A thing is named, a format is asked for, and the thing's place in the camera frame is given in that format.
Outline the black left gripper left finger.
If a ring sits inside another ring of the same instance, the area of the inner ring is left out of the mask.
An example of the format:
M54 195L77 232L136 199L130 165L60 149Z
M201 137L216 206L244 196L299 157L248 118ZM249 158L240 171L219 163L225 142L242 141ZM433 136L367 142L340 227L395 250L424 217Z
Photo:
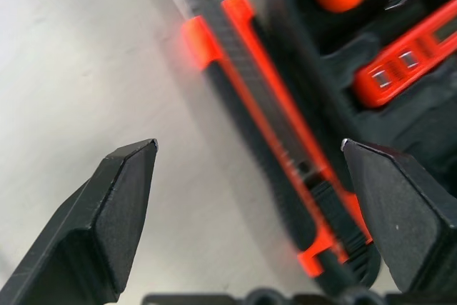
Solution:
M144 228L155 139L122 146L54 212L1 289L2 304L109 304Z

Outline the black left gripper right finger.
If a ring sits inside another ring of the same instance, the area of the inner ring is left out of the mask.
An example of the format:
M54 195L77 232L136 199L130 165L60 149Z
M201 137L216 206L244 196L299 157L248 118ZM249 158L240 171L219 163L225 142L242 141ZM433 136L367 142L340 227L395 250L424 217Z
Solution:
M456 293L456 198L411 155L344 139L363 220L403 293Z

